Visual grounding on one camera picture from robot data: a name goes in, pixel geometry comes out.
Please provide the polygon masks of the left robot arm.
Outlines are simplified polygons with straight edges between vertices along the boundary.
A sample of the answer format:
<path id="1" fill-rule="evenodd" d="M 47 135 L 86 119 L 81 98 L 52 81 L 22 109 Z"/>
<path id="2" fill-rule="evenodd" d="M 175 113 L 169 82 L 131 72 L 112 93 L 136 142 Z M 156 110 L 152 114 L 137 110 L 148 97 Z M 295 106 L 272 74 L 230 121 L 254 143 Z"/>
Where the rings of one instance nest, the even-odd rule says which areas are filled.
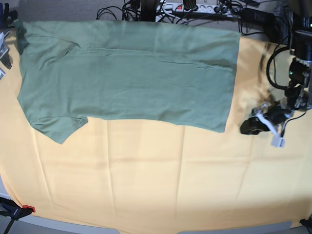
<path id="1" fill-rule="evenodd" d="M 284 91 L 284 98 L 273 103 L 263 102 L 253 108 L 250 117 L 240 126 L 243 135 L 271 132 L 271 145 L 276 148 L 284 147 L 286 126 L 295 120 L 295 111 L 305 114 L 312 108 L 312 2 L 289 0 L 287 4 L 290 10 L 287 46 L 277 45 L 266 66 L 269 84 Z M 284 51 L 293 55 L 287 86 L 278 85 L 270 76 L 275 57 Z"/>

